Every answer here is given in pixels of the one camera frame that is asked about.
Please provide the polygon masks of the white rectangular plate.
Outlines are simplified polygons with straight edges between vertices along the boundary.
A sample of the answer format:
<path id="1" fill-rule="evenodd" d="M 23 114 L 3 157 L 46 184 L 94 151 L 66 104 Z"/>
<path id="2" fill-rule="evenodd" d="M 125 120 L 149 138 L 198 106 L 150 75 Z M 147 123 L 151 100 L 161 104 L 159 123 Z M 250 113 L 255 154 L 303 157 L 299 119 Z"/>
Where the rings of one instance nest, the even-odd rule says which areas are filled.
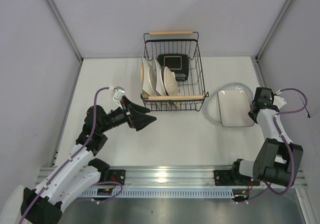
<path id="1" fill-rule="evenodd" d="M 251 127 L 250 103 L 247 92 L 242 89 L 220 90 L 217 94 L 221 124 L 227 128 Z"/>

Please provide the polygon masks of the woven fan-shaped plate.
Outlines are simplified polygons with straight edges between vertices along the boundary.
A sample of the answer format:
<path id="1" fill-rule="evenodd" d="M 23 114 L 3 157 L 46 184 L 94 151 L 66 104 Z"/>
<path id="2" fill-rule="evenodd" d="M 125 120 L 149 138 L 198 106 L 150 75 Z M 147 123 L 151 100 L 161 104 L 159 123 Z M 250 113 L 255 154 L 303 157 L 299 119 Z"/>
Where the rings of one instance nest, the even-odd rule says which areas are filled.
<path id="1" fill-rule="evenodd" d="M 163 68 L 163 84 L 169 96 L 178 96 L 180 93 L 175 73 L 171 72 L 168 67 Z"/>

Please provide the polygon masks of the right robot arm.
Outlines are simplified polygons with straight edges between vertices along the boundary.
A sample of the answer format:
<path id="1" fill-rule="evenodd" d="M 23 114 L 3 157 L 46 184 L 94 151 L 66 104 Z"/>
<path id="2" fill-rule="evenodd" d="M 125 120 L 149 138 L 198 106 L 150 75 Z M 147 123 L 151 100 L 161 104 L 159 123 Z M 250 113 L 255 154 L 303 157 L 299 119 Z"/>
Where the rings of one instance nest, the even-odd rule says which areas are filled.
<path id="1" fill-rule="evenodd" d="M 264 143 L 253 161 L 237 159 L 231 168 L 231 175 L 266 183 L 270 188 L 276 184 L 290 189 L 295 182 L 303 157 L 303 148 L 295 144 L 286 133 L 281 116 L 305 110 L 308 104 L 306 95 L 294 89 L 303 97 L 303 106 L 297 110 L 281 111 L 286 101 L 281 94 L 283 89 L 273 92 L 270 88 L 258 87 L 250 105 L 249 117 L 260 126 Z"/>

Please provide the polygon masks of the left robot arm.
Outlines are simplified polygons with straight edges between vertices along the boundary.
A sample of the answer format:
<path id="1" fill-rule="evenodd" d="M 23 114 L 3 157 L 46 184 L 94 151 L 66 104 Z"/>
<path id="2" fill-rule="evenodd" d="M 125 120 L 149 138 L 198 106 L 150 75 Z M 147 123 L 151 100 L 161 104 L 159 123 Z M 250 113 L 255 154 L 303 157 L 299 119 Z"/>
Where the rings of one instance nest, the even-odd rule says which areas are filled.
<path id="1" fill-rule="evenodd" d="M 57 224 L 67 207 L 87 188 L 93 185 L 118 185 L 109 181 L 110 166 L 98 159 L 109 131 L 122 124 L 140 131 L 156 117 L 148 108 L 139 106 L 125 96 L 116 110 L 106 113 L 94 104 L 86 112 L 82 132 L 68 157 L 35 188 L 25 188 L 20 208 L 21 220 L 32 224 Z"/>

